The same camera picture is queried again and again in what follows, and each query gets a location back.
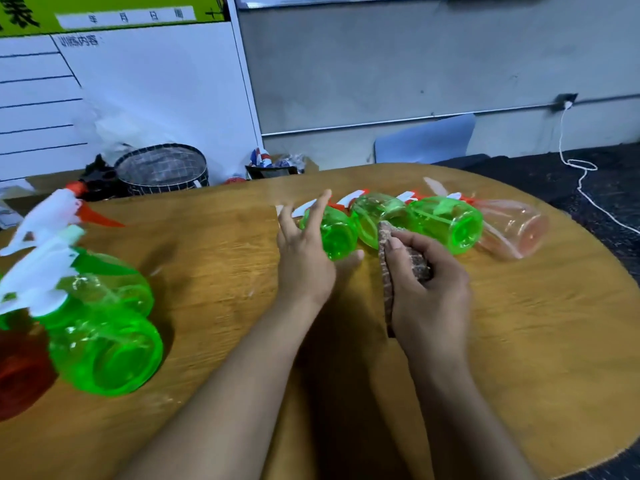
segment person's right arm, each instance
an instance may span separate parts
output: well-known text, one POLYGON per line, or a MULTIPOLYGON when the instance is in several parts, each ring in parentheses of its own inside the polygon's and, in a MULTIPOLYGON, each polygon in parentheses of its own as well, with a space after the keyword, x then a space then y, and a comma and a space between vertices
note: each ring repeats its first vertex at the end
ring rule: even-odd
POLYGON ((437 241, 395 232, 385 250, 394 284, 392 325, 409 368, 427 426, 433 469, 438 480, 452 475, 451 461, 434 444, 434 429, 455 436, 479 478, 534 480, 530 464, 491 411, 471 376, 467 329, 472 301, 469 278, 437 241), (422 286, 413 276, 403 243, 424 254, 434 278, 422 286))

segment person's left hand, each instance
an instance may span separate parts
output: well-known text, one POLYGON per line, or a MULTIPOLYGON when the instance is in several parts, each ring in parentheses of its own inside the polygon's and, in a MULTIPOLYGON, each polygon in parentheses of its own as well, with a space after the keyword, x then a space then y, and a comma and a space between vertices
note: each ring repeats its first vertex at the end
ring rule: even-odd
POLYGON ((325 190, 309 209, 304 230, 293 222, 292 205, 285 205, 278 221, 278 300, 304 300, 316 309, 322 308, 331 296, 336 276, 355 268, 363 259, 362 250, 354 251, 345 259, 332 263, 324 252, 320 236, 320 224, 324 208, 331 198, 331 190, 325 190))

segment black basket rim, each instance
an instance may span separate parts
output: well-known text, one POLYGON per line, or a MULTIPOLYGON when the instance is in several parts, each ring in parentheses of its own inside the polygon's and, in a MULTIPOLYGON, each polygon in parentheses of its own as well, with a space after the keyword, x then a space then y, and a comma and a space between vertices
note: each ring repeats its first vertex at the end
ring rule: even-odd
POLYGON ((120 158, 118 158, 116 160, 116 163, 114 163, 113 168, 114 168, 114 170, 116 170, 116 176, 118 177, 118 179, 121 182, 124 182, 127 185, 134 185, 134 186, 137 186, 137 187, 148 187, 148 188, 151 188, 151 187, 169 187, 171 185, 188 184, 189 182, 192 182, 194 180, 199 180, 200 177, 202 177, 207 172, 207 159, 205 158, 204 154, 199 149, 197 149, 195 146, 190 146, 188 144, 181 144, 181 143, 164 143, 164 144, 155 144, 153 146, 145 146, 144 148, 139 148, 137 150, 133 150, 132 152, 125 153, 123 156, 121 156, 120 158), (186 148, 187 150, 192 150, 192 151, 196 152, 204 160, 204 170, 203 170, 203 172, 201 174, 199 174, 197 177, 192 178, 190 180, 187 180, 185 182, 180 182, 180 183, 177 183, 177 184, 170 184, 170 185, 166 185, 166 184, 165 185, 136 184, 134 182, 130 182, 128 180, 125 180, 124 178, 121 178, 118 175, 118 167, 120 165, 122 165, 124 160, 128 160, 129 158, 134 157, 136 155, 139 155, 140 153, 143 153, 143 152, 147 153, 147 152, 149 152, 151 150, 158 150, 159 148, 186 148))

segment hand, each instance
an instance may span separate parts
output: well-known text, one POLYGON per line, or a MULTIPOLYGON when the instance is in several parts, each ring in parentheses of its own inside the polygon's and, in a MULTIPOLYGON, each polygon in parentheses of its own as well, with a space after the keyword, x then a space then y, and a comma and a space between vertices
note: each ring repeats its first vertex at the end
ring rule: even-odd
POLYGON ((394 232, 385 255, 394 284, 392 325, 409 359, 430 372, 467 366, 467 329, 472 301, 469 277, 441 243, 413 232, 394 232), (404 245, 420 251, 433 270, 422 286, 404 245))
POLYGON ((362 261, 364 252, 354 251, 350 256, 332 263, 324 252, 320 235, 324 208, 331 198, 325 190, 309 209, 304 230, 293 222, 292 205, 285 205, 278 220, 278 302, 292 303, 302 300, 318 312, 331 296, 336 277, 347 274, 362 261))

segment fingernail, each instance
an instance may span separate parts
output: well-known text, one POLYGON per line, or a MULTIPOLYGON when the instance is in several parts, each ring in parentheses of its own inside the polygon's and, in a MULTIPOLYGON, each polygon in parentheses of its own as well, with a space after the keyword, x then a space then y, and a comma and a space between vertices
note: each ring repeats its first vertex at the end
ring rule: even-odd
POLYGON ((389 245, 391 245, 391 249, 400 249, 402 247, 402 242, 397 237, 392 237, 389 239, 389 245))

